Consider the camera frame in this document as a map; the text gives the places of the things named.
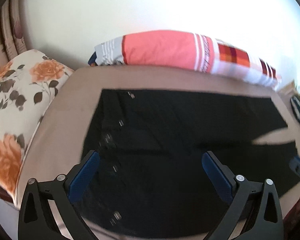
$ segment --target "plaid fabric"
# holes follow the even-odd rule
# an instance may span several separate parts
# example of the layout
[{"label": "plaid fabric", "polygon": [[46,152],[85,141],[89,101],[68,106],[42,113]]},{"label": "plaid fabric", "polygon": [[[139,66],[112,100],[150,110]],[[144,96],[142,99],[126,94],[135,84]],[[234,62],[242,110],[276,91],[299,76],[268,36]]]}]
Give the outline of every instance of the plaid fabric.
[{"label": "plaid fabric", "polygon": [[242,49],[204,35],[178,31],[133,33],[104,42],[95,47],[89,65],[171,66],[227,76],[274,90],[281,81],[268,63]]}]

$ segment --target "black garment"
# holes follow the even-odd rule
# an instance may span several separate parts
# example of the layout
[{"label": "black garment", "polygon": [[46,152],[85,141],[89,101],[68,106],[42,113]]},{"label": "black garment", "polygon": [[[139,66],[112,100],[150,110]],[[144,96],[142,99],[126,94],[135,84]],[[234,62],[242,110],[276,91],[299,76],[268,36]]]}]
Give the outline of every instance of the black garment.
[{"label": "black garment", "polygon": [[[282,195],[298,182],[288,166],[295,144],[250,141],[283,127],[270,98],[103,90],[83,147],[83,155],[95,149],[102,160],[76,206],[83,217],[126,235],[207,232],[227,205],[201,166],[202,153],[212,150],[235,174],[252,181],[271,178]],[[116,224],[115,211],[122,216]]]}]

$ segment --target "orange flower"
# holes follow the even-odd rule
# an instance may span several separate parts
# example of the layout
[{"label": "orange flower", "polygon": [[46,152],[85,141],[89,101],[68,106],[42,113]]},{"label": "orange flower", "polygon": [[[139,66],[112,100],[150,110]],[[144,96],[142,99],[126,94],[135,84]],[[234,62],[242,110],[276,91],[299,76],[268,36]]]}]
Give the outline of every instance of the orange flower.
[{"label": "orange flower", "polygon": [[12,65],[12,61],[9,61],[7,65],[0,68],[0,80],[10,70],[11,65]]},{"label": "orange flower", "polygon": [[5,134],[0,140],[0,185],[12,195],[21,167],[21,147],[11,134]]},{"label": "orange flower", "polygon": [[44,60],[33,66],[29,72],[32,82],[44,82],[52,79],[59,79],[64,75],[64,66],[56,60]]}]

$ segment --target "beige bed sheet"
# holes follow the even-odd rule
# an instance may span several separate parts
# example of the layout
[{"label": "beige bed sheet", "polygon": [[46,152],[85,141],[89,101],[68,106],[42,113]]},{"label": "beige bed sheet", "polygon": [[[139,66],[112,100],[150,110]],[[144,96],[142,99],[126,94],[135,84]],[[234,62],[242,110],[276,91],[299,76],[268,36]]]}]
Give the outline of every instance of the beige bed sheet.
[{"label": "beige bed sheet", "polygon": [[[67,174],[80,162],[82,145],[90,119],[98,104],[102,89],[165,89],[215,92],[229,95],[271,97],[288,124],[255,140],[256,144],[280,144],[296,141],[300,155],[300,125],[287,109],[279,95],[269,88],[187,70],[150,66],[103,66],[77,70],[60,90],[47,110],[27,153],[17,186],[15,204],[20,208],[23,192],[29,178],[38,181],[53,180],[58,174]],[[300,197],[300,183],[281,199],[285,216]],[[54,215],[58,216],[55,205]],[[57,223],[66,233],[60,217]],[[106,239],[97,234],[99,239]]]}]

